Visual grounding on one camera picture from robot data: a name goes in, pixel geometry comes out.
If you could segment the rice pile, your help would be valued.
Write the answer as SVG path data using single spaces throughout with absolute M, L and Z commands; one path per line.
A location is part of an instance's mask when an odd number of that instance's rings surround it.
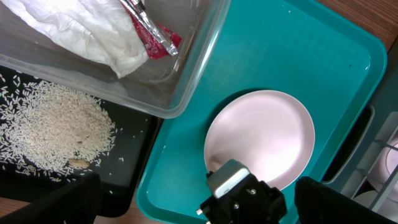
M 38 78 L 1 75 L 1 170 L 72 182 L 100 167 L 118 132 L 103 103 Z

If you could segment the pink plate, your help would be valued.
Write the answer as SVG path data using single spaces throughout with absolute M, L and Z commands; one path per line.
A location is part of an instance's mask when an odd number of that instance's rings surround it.
M 205 138 L 208 171 L 229 160 L 245 165 L 258 180 L 283 190 L 305 170 L 315 147 L 310 113 L 293 96 L 259 90 L 227 104 Z

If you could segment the white napkin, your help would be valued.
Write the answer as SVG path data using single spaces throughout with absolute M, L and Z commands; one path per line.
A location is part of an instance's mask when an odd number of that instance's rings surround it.
M 3 0 L 31 28 L 55 44 L 96 63 L 118 78 L 149 56 L 130 15 L 118 0 Z

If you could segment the grey bowl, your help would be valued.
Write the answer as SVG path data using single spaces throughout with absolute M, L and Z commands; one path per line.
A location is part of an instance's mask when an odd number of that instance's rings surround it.
M 369 208 L 371 203 L 377 197 L 377 195 L 378 195 L 377 191 L 371 190 L 356 196 L 353 200 Z M 381 207 L 379 208 L 379 210 L 377 211 L 377 214 L 382 215 L 385 218 L 388 218 L 397 223 L 398 219 L 397 202 L 389 198 L 386 198 Z

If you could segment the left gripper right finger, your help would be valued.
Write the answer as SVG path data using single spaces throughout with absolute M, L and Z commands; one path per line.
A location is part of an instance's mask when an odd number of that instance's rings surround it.
M 302 224 L 395 224 L 310 177 L 296 181 L 294 202 Z

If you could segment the red snack wrapper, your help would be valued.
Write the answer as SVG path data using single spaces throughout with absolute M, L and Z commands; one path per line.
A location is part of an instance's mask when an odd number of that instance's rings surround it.
M 151 59 L 178 55 L 178 46 L 182 38 L 170 29 L 156 24 L 145 12 L 145 6 L 139 0 L 119 0 L 130 15 L 136 32 Z

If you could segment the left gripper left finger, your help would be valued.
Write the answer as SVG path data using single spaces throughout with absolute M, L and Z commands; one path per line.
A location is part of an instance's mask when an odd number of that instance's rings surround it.
M 93 223 L 100 208 L 101 179 L 93 173 L 1 217 L 1 223 Z

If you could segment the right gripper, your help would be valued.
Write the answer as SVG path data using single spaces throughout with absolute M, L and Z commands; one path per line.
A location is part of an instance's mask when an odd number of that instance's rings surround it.
M 211 224 L 278 224 L 287 214 L 283 193 L 250 174 L 220 198 L 207 198 L 197 210 Z

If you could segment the pink bowl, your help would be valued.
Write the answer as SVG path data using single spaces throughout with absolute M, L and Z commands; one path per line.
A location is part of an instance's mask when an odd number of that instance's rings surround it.
M 397 167 L 397 150 L 385 146 L 382 149 L 381 156 L 373 167 L 368 177 L 368 182 L 380 191 L 390 175 Z

